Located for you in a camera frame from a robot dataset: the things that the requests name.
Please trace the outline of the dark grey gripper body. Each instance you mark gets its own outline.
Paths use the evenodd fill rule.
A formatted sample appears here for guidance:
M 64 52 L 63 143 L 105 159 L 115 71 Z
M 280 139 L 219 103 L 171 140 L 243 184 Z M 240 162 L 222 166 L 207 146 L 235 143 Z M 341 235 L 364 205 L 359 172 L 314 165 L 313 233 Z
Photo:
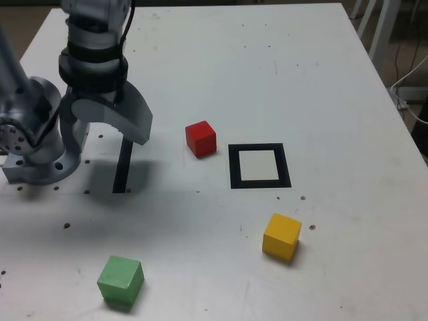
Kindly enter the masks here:
M 100 104 L 117 104 L 123 100 L 124 84 L 119 85 L 111 92 L 95 93 L 85 90 L 79 90 L 76 86 L 67 85 L 67 94 L 73 96 L 73 104 L 76 102 L 97 102 Z

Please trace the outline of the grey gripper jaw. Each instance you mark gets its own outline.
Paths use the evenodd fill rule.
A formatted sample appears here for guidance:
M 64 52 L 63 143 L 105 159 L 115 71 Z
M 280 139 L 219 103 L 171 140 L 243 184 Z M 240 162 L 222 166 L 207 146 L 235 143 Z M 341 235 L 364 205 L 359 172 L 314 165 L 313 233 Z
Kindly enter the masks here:
M 122 87 L 115 104 L 79 99 L 72 104 L 73 115 L 82 122 L 105 123 L 119 130 L 126 139 L 144 145 L 150 138 L 152 112 L 142 94 L 130 83 Z
M 77 119 L 72 113 L 72 104 L 77 100 L 68 86 L 59 106 L 61 136 L 67 153 L 73 157 L 80 157 L 89 133 L 89 124 Z

